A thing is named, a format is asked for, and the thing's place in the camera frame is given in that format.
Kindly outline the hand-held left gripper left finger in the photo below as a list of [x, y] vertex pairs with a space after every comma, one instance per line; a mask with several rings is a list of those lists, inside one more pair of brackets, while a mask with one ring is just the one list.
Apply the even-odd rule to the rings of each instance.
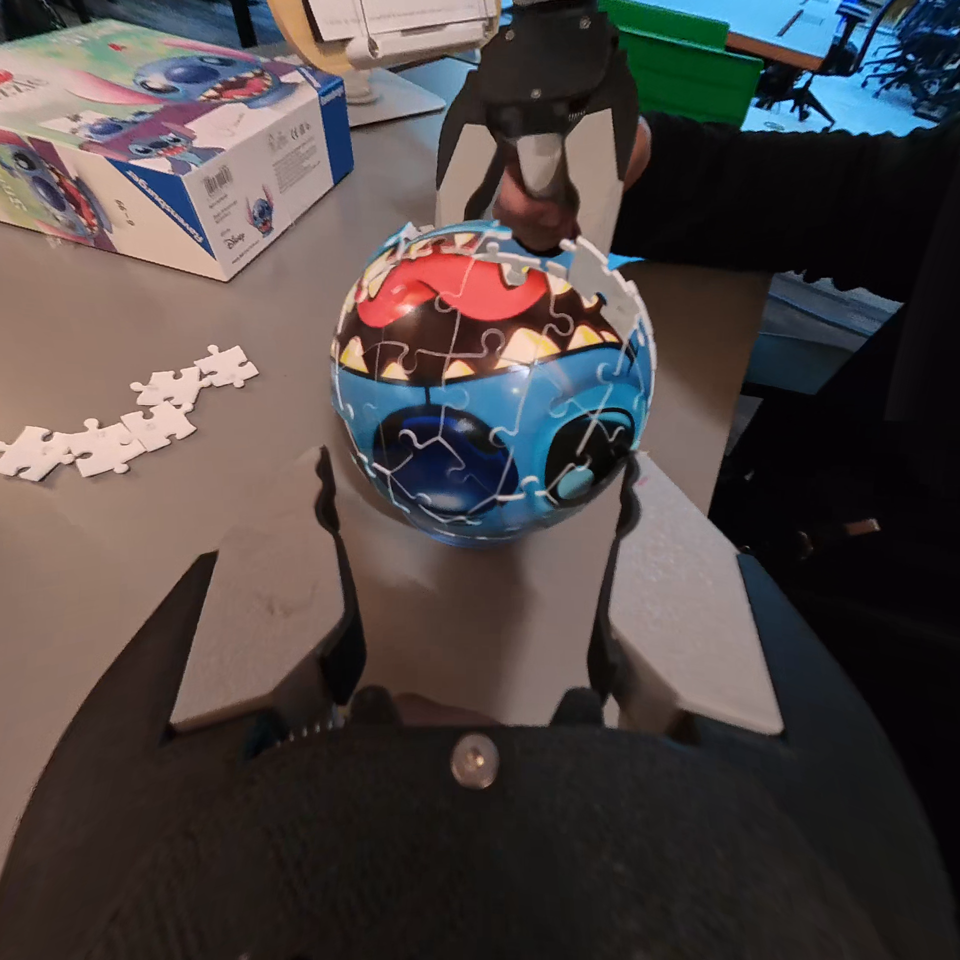
[[222, 540], [170, 717], [193, 733], [268, 712], [330, 729], [367, 649], [326, 447], [284, 468]]

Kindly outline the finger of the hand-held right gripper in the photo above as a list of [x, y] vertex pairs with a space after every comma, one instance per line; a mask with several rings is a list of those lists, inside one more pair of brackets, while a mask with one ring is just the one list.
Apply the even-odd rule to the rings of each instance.
[[582, 236], [608, 254], [623, 196], [613, 114], [586, 114], [563, 138], [563, 151], [567, 186], [560, 235]]
[[506, 164], [505, 145], [486, 126], [445, 122], [438, 141], [435, 226], [484, 219]]

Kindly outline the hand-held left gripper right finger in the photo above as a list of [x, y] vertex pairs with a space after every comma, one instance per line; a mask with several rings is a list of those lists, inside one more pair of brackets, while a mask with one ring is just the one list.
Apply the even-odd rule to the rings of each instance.
[[703, 717], [762, 736], [784, 720], [739, 554], [644, 454], [631, 454], [587, 650], [592, 688], [628, 731]]

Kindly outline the blue cartoon puzzle ball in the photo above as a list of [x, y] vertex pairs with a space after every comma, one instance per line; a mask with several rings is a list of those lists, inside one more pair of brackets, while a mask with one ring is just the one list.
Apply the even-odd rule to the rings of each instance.
[[493, 221], [393, 234], [347, 293], [331, 405], [402, 518], [531, 532], [639, 450], [657, 370], [637, 285], [590, 241], [524, 251]]

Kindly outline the person's right forearm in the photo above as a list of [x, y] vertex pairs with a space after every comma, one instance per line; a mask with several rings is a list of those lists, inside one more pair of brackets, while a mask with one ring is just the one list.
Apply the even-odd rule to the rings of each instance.
[[909, 299], [958, 172], [958, 120], [906, 136], [644, 120], [650, 158], [624, 194], [616, 255]]

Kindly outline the white puzzle piece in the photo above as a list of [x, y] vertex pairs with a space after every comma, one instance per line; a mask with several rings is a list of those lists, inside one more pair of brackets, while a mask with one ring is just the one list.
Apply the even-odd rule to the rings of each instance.
[[1, 441], [1, 474], [40, 482], [61, 465], [74, 463], [67, 434], [25, 426], [11, 442]]
[[130, 390], [137, 394], [137, 404], [156, 407], [166, 402], [175, 409], [189, 413], [194, 410], [198, 394], [210, 385], [210, 380], [202, 376], [197, 366], [174, 370], [155, 371], [149, 382], [131, 382]]
[[121, 422], [102, 425], [87, 418], [83, 430], [63, 434], [73, 465], [80, 476], [126, 474], [129, 462], [147, 452], [144, 444]]
[[194, 366], [204, 385], [217, 388], [242, 388], [247, 380], [259, 374], [257, 366], [239, 345], [222, 350], [216, 344], [209, 344], [207, 354], [194, 360]]
[[169, 446], [174, 439], [185, 439], [197, 430], [184, 411], [166, 400], [146, 413], [136, 411], [122, 414], [120, 423], [149, 452]]

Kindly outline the colourful cartoon puzzle box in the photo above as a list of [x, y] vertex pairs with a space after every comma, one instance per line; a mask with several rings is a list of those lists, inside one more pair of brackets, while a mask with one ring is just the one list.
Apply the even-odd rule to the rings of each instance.
[[342, 78], [113, 19], [2, 44], [1, 220], [219, 282], [354, 170]]

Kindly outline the person's right hand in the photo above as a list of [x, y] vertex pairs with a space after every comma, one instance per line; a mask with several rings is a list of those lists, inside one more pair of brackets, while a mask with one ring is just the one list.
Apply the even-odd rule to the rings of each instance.
[[[564, 239], [575, 239], [580, 234], [580, 224], [573, 200], [534, 198], [527, 194], [516, 154], [512, 148], [507, 149], [506, 164], [491, 207], [491, 217], [508, 227], [513, 238], [534, 253], [557, 248]], [[651, 127], [647, 119], [640, 116], [623, 185], [624, 195], [641, 178], [651, 156]]]

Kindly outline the green box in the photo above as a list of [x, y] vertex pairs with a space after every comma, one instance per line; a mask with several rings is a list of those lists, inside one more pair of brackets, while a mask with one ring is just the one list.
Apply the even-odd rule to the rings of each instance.
[[728, 25], [642, 2], [599, 8], [619, 32], [641, 114], [743, 127], [764, 65], [727, 49]]

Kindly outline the instruction sheet on stand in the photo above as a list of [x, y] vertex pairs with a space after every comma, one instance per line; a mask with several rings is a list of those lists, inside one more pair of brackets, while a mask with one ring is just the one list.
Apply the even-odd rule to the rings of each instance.
[[303, 63], [342, 77], [352, 130], [447, 109], [443, 97], [394, 71], [442, 55], [438, 49], [426, 48], [422, 35], [373, 34], [361, 19], [348, 38], [324, 40], [312, 20], [309, 2], [269, 1], [268, 6], [285, 42]]

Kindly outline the light office table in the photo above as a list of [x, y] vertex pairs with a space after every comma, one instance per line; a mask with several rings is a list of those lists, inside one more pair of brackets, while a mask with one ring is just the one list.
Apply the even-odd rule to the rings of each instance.
[[728, 49], [801, 70], [822, 66], [841, 24], [838, 1], [724, 1]]

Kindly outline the black office chair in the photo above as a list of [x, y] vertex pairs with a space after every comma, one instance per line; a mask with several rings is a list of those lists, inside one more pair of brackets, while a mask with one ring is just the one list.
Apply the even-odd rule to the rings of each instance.
[[936, 123], [959, 112], [959, 3], [921, 1], [897, 21], [891, 52], [865, 62], [863, 89], [873, 97], [906, 90], [913, 114]]

